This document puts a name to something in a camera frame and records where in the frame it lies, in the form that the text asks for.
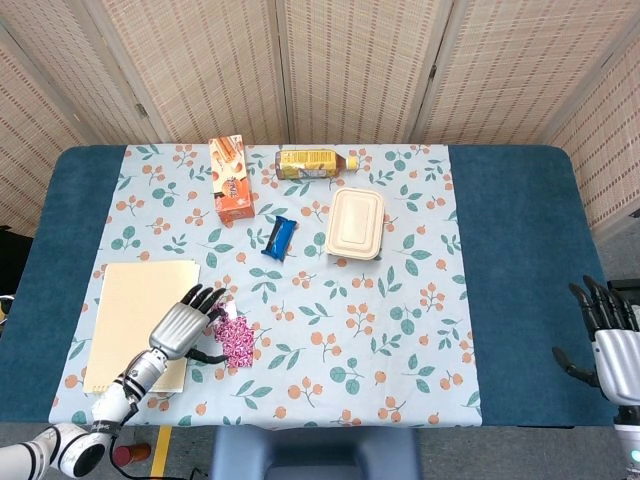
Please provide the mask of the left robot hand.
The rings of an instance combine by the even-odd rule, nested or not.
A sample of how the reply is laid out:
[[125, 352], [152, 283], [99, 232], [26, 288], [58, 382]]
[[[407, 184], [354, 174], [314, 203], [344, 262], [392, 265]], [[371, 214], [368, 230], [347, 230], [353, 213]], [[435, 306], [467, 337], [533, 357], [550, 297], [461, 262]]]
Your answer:
[[224, 287], [216, 290], [203, 288], [201, 284], [192, 287], [151, 332], [150, 347], [160, 350], [168, 360], [188, 358], [205, 364], [227, 361], [227, 355], [211, 356], [196, 348], [206, 328], [221, 316], [218, 301], [225, 292]]

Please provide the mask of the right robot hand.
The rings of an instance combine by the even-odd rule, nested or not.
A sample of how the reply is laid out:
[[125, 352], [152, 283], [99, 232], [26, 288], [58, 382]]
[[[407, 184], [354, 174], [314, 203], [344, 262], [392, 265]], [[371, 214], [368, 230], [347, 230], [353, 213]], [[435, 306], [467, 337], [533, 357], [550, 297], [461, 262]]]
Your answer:
[[594, 369], [578, 367], [559, 347], [557, 364], [569, 376], [600, 390], [618, 407], [639, 405], [639, 307], [619, 291], [585, 275], [584, 287], [571, 283], [594, 356]]

